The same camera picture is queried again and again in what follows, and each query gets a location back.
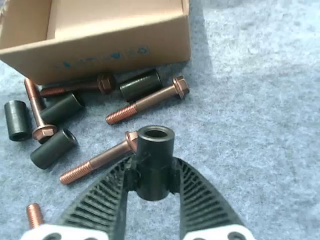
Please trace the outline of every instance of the metal hole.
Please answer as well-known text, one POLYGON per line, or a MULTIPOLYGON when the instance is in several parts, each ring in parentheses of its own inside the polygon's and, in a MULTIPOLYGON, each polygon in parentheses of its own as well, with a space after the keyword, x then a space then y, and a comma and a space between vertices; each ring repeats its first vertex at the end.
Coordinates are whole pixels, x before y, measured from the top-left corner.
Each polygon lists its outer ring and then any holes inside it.
POLYGON ((164 138, 168 136, 166 132, 160 130, 149 130, 145 132, 145 135, 151 138, 164 138))
POLYGON ((57 232, 51 233, 46 236, 43 240, 61 240, 61 235, 57 232))
POLYGON ((243 236, 241 233, 236 231, 229 233, 228 239, 229 240, 246 240, 245 236, 243 236))

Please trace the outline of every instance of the blue-gray fabric surface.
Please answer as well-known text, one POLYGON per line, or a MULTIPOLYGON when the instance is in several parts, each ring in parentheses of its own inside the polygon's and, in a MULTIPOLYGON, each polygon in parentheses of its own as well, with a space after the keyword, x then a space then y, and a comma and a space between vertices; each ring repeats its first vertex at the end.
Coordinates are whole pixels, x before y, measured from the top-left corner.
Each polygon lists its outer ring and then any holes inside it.
MULTIPOLYGON (((167 84, 185 76, 185 100, 109 126, 106 115, 126 105, 120 94, 83 94, 86 110, 60 125, 79 146, 47 170, 30 160, 36 141, 9 140, 1 108, 0 239, 28 230, 34 202, 55 223, 105 169, 71 186, 59 176, 151 124, 175 131, 174 155, 222 193, 256 239, 320 238, 319 0, 193 0, 190 29, 191 61, 157 67, 167 84)), ((1 106, 22 100, 30 109, 23 76, 1 63, 0 77, 1 106)), ((125 239, 179 239, 179 195, 146 202, 131 192, 125 239)))

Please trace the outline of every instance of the ribbed grip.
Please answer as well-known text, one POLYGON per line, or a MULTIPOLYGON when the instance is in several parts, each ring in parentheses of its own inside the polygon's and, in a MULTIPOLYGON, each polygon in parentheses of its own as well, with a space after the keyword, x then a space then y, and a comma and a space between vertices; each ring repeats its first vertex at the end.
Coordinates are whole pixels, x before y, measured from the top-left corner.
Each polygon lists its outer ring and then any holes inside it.
POLYGON ((197 170, 180 163, 180 238, 186 233, 225 225, 243 225, 217 189, 197 170))
POLYGON ((63 213, 58 224, 104 231, 110 240, 125 234, 128 191, 125 171, 128 159, 108 170, 63 213))
POLYGON ((122 120, 129 118, 137 113, 136 105, 131 104, 126 106, 119 111, 116 111, 106 117, 106 122, 110 125, 121 122, 122 120))

